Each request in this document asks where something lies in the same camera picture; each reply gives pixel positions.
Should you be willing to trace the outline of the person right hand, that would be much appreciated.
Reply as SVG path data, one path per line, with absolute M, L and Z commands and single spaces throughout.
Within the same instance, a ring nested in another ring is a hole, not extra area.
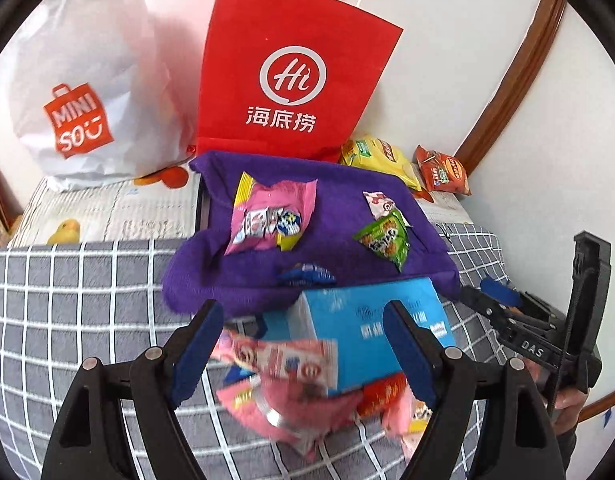
M 563 436 L 577 426 L 588 393 L 575 387 L 562 388 L 556 394 L 554 414 L 550 416 L 556 436 Z

